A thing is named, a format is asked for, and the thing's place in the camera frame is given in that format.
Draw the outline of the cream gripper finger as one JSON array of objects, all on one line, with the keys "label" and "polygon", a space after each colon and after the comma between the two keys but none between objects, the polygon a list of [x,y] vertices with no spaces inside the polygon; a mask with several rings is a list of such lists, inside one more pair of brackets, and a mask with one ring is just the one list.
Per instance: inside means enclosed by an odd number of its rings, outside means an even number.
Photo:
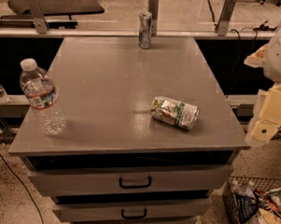
[{"label": "cream gripper finger", "polygon": [[245,141],[249,145],[267,144],[281,128],[281,83],[269,90],[259,90],[248,123]]}]

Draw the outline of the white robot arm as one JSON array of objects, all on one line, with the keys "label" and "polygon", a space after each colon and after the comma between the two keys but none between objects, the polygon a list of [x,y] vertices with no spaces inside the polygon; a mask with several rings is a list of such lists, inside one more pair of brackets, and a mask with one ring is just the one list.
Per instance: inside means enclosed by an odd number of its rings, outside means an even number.
[{"label": "white robot arm", "polygon": [[269,90],[258,92],[245,136],[251,147],[261,147],[281,128],[281,28],[268,44],[248,55],[244,64],[262,68],[264,76],[274,83]]}]

